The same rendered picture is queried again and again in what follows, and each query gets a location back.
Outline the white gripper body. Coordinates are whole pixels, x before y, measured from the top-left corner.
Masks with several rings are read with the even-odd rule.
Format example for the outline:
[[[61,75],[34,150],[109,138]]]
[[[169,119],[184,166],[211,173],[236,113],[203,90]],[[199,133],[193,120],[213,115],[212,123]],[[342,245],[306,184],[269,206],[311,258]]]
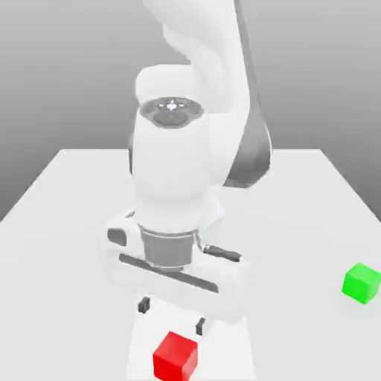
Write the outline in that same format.
[[[165,272],[118,248],[104,251],[101,263],[119,286],[152,295],[204,317],[234,324],[246,312],[249,264],[232,262],[193,249],[192,263],[181,272]]]

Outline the small red cube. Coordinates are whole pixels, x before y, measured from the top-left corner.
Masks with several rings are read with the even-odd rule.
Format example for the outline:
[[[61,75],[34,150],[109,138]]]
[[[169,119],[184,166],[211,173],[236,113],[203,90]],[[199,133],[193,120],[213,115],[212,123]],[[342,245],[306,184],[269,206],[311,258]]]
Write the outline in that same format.
[[[197,342],[172,331],[153,352],[153,373],[161,381],[190,381],[197,365]]]

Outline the small green cube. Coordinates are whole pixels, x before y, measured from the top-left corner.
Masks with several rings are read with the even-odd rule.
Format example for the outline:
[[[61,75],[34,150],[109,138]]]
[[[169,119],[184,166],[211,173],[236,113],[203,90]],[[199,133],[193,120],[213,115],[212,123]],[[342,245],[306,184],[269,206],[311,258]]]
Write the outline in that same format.
[[[378,293],[380,284],[380,272],[357,263],[345,273],[342,292],[361,304],[367,304]]]

